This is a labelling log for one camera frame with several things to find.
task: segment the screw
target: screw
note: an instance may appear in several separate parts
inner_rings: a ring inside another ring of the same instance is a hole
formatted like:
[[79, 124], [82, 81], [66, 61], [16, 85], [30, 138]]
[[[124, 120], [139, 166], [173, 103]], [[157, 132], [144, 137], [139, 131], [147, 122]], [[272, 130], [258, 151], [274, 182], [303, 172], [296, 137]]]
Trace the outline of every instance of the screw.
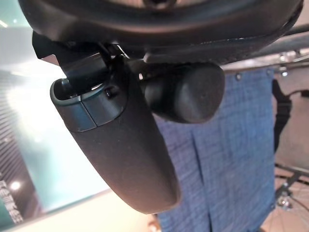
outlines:
[[112, 97], [112, 92], [111, 92], [111, 90], [110, 90], [109, 88], [105, 89], [105, 95], [106, 95], [106, 97], [108, 97], [108, 98], [111, 98], [111, 97]]
[[236, 74], [236, 80], [240, 81], [241, 78], [242, 78], [241, 74], [240, 74], [240, 73], [237, 73], [237, 74]]

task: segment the blue plaid fabric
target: blue plaid fabric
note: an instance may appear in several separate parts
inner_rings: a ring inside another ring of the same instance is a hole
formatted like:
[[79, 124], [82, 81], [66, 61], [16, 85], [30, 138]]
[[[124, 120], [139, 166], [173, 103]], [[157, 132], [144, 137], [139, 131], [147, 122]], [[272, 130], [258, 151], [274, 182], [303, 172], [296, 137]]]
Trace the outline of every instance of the blue plaid fabric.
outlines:
[[227, 75], [224, 100], [203, 125], [157, 118], [180, 181], [163, 232], [256, 232], [274, 204], [272, 70]]

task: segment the bicycle wheel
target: bicycle wheel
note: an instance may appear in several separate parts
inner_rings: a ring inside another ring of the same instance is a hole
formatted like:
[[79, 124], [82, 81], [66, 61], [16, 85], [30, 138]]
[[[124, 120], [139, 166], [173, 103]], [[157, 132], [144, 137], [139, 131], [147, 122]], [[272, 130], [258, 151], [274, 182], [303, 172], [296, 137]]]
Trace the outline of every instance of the bicycle wheel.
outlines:
[[[286, 175], [276, 175], [276, 189], [284, 185], [287, 178]], [[281, 194], [262, 229], [266, 232], [309, 231], [309, 179], [301, 177]]]

